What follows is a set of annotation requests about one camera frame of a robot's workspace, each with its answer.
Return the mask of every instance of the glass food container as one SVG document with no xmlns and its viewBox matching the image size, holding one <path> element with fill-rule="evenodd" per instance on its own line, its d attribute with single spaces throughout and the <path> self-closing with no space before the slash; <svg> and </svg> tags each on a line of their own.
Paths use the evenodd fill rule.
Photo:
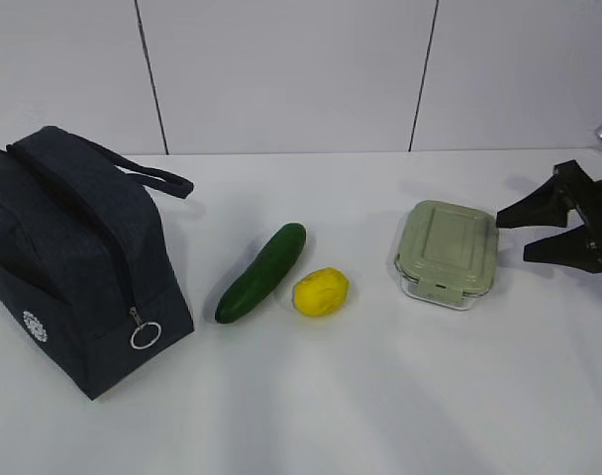
<svg viewBox="0 0 602 475">
<path fill-rule="evenodd" d="M 423 201 L 409 215 L 394 264 L 416 299 L 469 309 L 494 281 L 499 233 L 488 213 Z"/>
</svg>

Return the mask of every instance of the metal ring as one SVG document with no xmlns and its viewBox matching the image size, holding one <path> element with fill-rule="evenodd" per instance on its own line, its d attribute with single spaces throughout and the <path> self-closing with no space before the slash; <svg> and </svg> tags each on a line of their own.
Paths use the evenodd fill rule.
<svg viewBox="0 0 602 475">
<path fill-rule="evenodd" d="M 134 342 L 134 339 L 136 339 L 136 335 L 139 334 L 139 332 L 147 326 L 155 327 L 157 330 L 157 334 L 155 335 L 154 338 L 151 339 L 151 341 L 149 343 L 144 344 L 143 346 L 139 346 Z M 134 332 L 132 333 L 132 337 L 130 338 L 130 346 L 133 349 L 147 349 L 150 346 L 155 345 L 155 343 L 160 339 L 161 333 L 162 333 L 162 327 L 160 326 L 160 324 L 158 322 L 143 322 L 143 324 L 140 325 L 139 327 L 137 327 L 134 330 Z"/>
</svg>

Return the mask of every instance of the bag handle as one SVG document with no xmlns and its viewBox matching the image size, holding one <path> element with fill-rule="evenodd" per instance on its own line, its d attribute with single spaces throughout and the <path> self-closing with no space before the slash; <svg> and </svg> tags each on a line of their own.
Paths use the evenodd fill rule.
<svg viewBox="0 0 602 475">
<path fill-rule="evenodd" d="M 101 153 L 105 158 L 110 160 L 116 166 L 136 172 L 127 173 L 127 176 L 129 176 L 131 179 L 142 185 L 148 186 L 149 188 L 153 188 L 154 190 L 161 191 L 162 193 L 166 193 L 167 195 L 171 195 L 176 198 L 182 199 L 189 196 L 193 191 L 193 183 L 191 183 L 186 178 L 174 175 L 173 173 L 169 173 L 168 171 L 159 170 L 157 168 L 149 168 L 146 166 L 138 165 L 137 163 L 134 163 L 131 160 L 127 160 L 123 156 L 104 147 L 103 145 L 89 141 L 88 139 L 81 136 L 76 136 L 74 134 L 72 135 L 94 148 L 94 150 Z"/>
</svg>

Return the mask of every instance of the zipper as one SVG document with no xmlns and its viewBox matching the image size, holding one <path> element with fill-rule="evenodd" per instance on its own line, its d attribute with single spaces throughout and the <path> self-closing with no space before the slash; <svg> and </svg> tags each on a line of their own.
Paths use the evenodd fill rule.
<svg viewBox="0 0 602 475">
<path fill-rule="evenodd" d="M 134 286 L 132 284 L 132 274 L 130 273 L 127 257 L 116 236 L 114 236 L 105 223 L 100 220 L 92 208 L 69 183 L 62 180 L 56 173 L 43 166 L 37 160 L 34 160 L 22 147 L 8 145 L 7 151 L 43 182 L 45 188 L 51 192 L 61 207 L 101 240 L 112 257 L 116 281 L 125 302 L 127 315 L 140 328 L 145 322 L 141 319 L 138 312 Z"/>
</svg>

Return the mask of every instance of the white logo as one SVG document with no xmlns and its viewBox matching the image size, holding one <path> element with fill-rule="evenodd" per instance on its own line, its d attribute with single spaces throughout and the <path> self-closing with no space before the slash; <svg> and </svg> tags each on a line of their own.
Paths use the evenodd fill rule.
<svg viewBox="0 0 602 475">
<path fill-rule="evenodd" d="M 38 341 L 45 343 L 48 341 L 48 334 L 42 323 L 30 312 L 24 312 L 24 324 L 26 328 Z"/>
</svg>

